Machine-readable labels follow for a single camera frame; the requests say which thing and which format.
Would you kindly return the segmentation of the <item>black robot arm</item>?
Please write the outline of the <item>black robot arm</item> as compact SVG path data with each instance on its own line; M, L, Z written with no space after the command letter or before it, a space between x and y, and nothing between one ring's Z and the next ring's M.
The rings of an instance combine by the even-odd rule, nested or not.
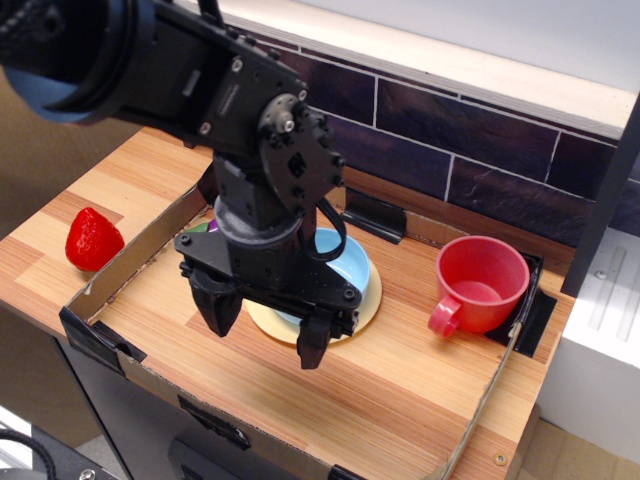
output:
M330 267L343 247L315 242L318 214L346 232L327 201L343 158L298 74L227 26L216 2L193 13L171 1L5 1L1 64L47 120L116 118L212 149L204 197L217 227L175 247L213 332L229 332L244 300L296 316L305 369L354 333L361 293Z

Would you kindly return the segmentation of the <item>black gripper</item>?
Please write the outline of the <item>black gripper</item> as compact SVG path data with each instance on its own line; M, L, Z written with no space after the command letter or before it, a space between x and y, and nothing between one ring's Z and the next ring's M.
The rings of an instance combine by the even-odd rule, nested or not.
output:
M361 292L328 266L344 251L346 226L326 200L266 230L242 221L221 201L215 204L218 230L179 234L174 247L207 326L225 337L244 299L298 317L296 348L303 370L316 369L331 338L354 334ZM319 228L337 231L338 246L320 253Z

